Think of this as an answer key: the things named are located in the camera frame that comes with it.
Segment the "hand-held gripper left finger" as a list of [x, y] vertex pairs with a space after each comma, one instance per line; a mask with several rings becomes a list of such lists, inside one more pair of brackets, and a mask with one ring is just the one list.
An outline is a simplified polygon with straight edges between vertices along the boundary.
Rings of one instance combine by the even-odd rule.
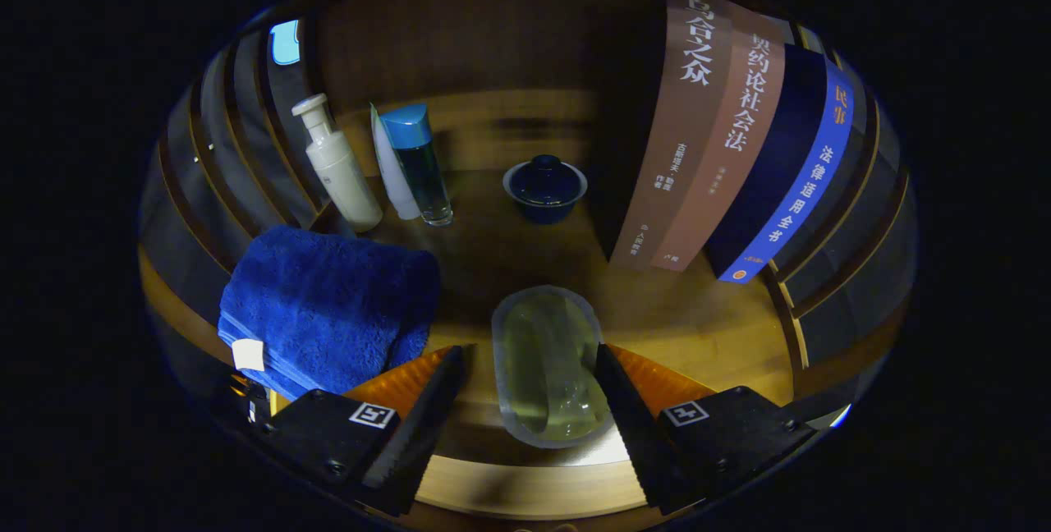
[[409, 512], [463, 386], [468, 349], [450, 346], [335, 394], [313, 389], [275, 405], [246, 384], [250, 439], [267, 461], [334, 502]]

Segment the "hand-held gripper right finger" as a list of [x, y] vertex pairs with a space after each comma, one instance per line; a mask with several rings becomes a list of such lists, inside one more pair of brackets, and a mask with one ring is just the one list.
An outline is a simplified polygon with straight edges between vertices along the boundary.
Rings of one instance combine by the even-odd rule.
[[614, 345], [598, 347], [594, 378], [647, 506], [665, 516], [728, 498], [817, 433], [750, 387], [718, 392]]

